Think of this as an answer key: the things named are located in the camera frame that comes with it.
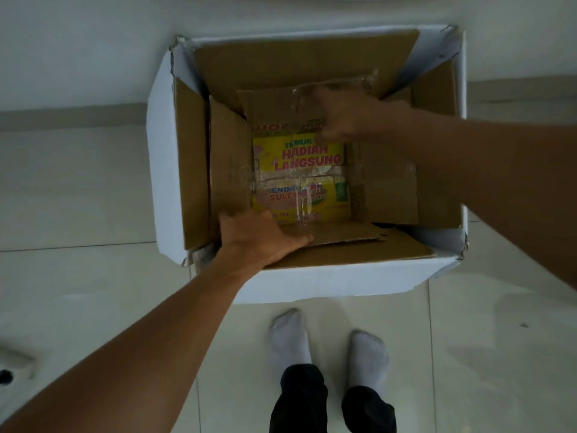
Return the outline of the black trousers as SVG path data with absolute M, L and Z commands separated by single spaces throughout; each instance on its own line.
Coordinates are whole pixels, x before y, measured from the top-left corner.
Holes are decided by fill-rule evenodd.
M 328 390 L 313 364 L 288 367 L 280 380 L 281 395 L 270 416 L 270 433 L 327 433 Z M 394 407 L 366 386 L 354 386 L 342 399 L 350 433 L 397 433 Z

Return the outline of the person's right hand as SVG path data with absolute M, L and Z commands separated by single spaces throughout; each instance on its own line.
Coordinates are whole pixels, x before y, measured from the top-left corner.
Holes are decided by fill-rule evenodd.
M 380 101 L 368 93 L 366 93 L 363 108 L 357 109 L 361 114 L 359 129 L 362 131 L 362 138 L 360 141 L 316 141 L 315 139 L 316 143 L 383 143 L 396 135 L 399 128 L 410 122 L 414 116 L 414 109 L 406 101 Z

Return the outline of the large white cardboard box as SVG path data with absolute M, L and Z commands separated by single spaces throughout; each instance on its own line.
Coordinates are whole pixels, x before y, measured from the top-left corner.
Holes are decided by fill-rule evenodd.
M 216 249 L 220 233 L 211 228 L 209 187 L 211 96 L 240 112 L 237 90 L 325 84 L 465 117 L 464 50 L 465 35 L 453 25 L 177 37 L 162 58 L 147 107 L 159 252 L 199 271 L 202 258 Z M 256 275 L 235 302 L 400 293 L 457 265 L 467 247 L 466 210 L 445 185 L 415 169 L 416 225 L 378 224 L 386 233 L 383 241 L 308 245 Z

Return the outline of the brown carton with yellow label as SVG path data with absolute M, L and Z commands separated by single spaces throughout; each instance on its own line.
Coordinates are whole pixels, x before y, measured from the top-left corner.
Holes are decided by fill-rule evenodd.
M 237 90 L 237 112 L 211 96 L 211 228 L 219 214 L 269 210 L 311 247 L 383 241 L 378 224 L 419 222 L 415 166 L 391 149 L 319 143 L 326 122 L 316 84 Z

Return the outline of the white fixture with black knob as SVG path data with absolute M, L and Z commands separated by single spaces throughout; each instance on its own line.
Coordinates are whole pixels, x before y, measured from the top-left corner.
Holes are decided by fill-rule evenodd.
M 0 346 L 0 391 L 13 390 L 33 378 L 36 360 Z

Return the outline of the person's left hand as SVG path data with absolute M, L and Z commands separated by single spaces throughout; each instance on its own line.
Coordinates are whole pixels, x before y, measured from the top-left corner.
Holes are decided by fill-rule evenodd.
M 275 222 L 270 210 L 258 212 L 250 209 L 234 215 L 221 213 L 219 226 L 221 247 L 216 260 L 231 269 L 256 274 L 285 257 L 272 255 L 278 237 L 287 233 Z

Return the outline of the person's left forearm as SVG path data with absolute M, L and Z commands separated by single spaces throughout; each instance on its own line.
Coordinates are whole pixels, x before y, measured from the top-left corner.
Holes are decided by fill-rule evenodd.
M 170 433 L 241 287 L 267 258 L 223 247 L 187 285 L 47 386 L 0 433 Z

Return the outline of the person's right forearm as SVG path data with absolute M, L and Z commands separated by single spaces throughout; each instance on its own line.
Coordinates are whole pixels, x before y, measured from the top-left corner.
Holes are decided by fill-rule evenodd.
M 577 290 L 577 125 L 407 111 L 401 146 L 459 201 Z

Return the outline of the grey sock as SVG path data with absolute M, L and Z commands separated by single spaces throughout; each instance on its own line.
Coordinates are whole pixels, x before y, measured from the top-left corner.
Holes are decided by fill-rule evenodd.
M 294 365 L 312 364 L 305 318 L 292 308 L 275 317 L 268 330 L 272 365 L 281 376 Z
M 347 367 L 347 390 L 360 386 L 382 394 L 389 367 L 383 340 L 364 330 L 354 330 L 350 336 Z

